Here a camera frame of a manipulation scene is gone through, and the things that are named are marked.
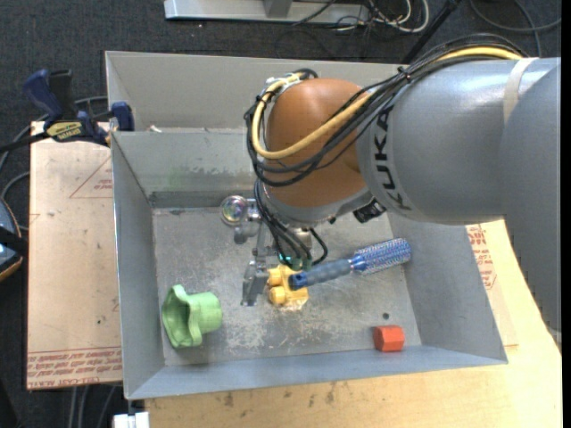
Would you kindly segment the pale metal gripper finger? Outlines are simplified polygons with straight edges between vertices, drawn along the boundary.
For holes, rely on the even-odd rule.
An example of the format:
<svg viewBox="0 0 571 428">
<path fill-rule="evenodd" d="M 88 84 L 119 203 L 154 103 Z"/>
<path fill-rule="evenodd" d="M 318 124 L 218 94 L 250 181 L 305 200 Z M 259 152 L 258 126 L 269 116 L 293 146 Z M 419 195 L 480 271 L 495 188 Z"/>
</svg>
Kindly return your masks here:
<svg viewBox="0 0 571 428">
<path fill-rule="evenodd" d="M 264 293 L 267 286 L 267 281 L 269 274 L 267 268 L 263 265 L 258 265 L 255 271 L 255 281 L 254 281 L 254 299 Z"/>
<path fill-rule="evenodd" d="M 252 307 L 255 305 L 257 292 L 255 285 L 257 282 L 257 264 L 254 260 L 251 260 L 243 276 L 243 289 L 242 289 L 242 300 L 241 305 L 245 307 Z"/>
</svg>

